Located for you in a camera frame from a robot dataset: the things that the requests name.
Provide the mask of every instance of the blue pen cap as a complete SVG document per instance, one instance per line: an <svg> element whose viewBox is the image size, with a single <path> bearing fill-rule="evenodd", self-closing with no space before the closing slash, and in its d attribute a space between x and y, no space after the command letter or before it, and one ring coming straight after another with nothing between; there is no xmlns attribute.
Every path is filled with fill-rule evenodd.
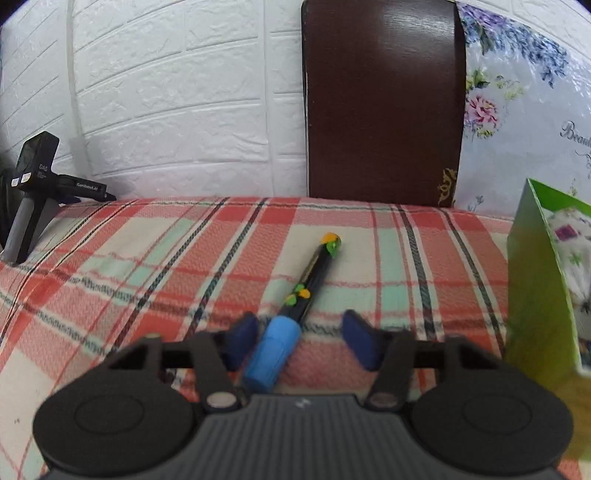
<svg viewBox="0 0 591 480"><path fill-rule="evenodd" d="M274 317L242 376L244 386L253 393L270 393L300 336L300 325L295 320Z"/></svg>

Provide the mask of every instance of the pen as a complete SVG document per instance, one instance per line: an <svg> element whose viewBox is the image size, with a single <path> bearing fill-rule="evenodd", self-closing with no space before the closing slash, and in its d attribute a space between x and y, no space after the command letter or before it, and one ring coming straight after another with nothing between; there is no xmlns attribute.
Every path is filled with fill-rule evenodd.
<svg viewBox="0 0 591 480"><path fill-rule="evenodd" d="M335 233L327 233L322 238L300 281L285 299L279 313L269 322L242 376L242 383L253 393L268 393L273 389L296 347L301 336L301 324L324 283L340 243Z"/></svg>

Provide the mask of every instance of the pink flower print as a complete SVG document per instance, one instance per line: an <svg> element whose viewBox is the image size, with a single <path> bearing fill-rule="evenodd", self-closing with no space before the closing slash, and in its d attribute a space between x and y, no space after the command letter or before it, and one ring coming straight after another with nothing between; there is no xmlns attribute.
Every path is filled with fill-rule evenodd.
<svg viewBox="0 0 591 480"><path fill-rule="evenodd" d="M560 228L557 228L556 230L554 230L554 233L558 237L558 240L560 240L561 242L578 236L577 231L570 225L564 225Z"/></svg>
<svg viewBox="0 0 591 480"><path fill-rule="evenodd" d="M495 104L481 95L470 99L466 107L466 116L479 137L490 137L499 126Z"/></svg>

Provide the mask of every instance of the wooden headboard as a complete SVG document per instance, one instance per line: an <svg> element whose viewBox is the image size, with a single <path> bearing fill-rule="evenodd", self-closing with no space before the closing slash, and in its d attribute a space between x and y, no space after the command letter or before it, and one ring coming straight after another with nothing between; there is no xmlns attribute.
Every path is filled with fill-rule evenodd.
<svg viewBox="0 0 591 480"><path fill-rule="evenodd" d="M306 0L309 193L448 206L466 50L447 0Z"/></svg>

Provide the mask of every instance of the red plaid fabric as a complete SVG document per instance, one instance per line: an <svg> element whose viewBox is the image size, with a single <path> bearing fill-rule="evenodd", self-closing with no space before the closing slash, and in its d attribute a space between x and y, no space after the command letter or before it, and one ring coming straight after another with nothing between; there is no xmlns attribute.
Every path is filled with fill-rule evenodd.
<svg viewBox="0 0 591 480"><path fill-rule="evenodd" d="M65 207L26 263L0 265L0 478L43 471L31 422L48 395L147 333L226 329L245 310L270 318L327 231L342 249L278 391L364 394L373 375L340 334L349 308L384 329L462 333L500 353L510 227L469 212L293 198ZM433 382L420 372L415 395ZM190 373L176 386L194 397ZM580 478L577 465L569 475Z"/></svg>

